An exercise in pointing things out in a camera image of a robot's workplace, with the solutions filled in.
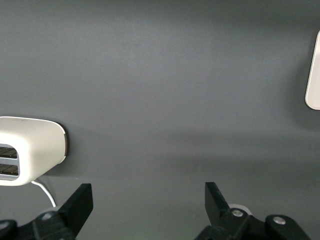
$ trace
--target gray wall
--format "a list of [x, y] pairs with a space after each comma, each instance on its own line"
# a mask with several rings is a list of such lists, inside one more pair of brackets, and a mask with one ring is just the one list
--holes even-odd
[[[92, 183], [79, 240], [192, 240], [206, 181], [317, 239], [319, 30], [318, 0], [1, 1], [0, 115], [65, 126], [69, 155], [40, 179], [60, 205]], [[0, 219], [50, 207], [31, 184], [0, 192]]]

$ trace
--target white object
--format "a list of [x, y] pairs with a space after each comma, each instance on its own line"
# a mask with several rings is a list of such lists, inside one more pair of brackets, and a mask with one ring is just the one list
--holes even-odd
[[66, 152], [66, 132], [58, 123], [0, 117], [0, 185], [30, 183], [61, 163]]
[[305, 102], [310, 108], [320, 110], [320, 32], [316, 37]]

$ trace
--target dark gray backdrop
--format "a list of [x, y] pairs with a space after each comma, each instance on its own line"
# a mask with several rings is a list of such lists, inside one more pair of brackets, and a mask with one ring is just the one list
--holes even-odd
[[[1, 1], [0, 115], [54, 120], [62, 204], [92, 183], [78, 239], [192, 240], [204, 185], [320, 235], [320, 111], [305, 104], [320, 2]], [[50, 207], [0, 187], [0, 219]]]

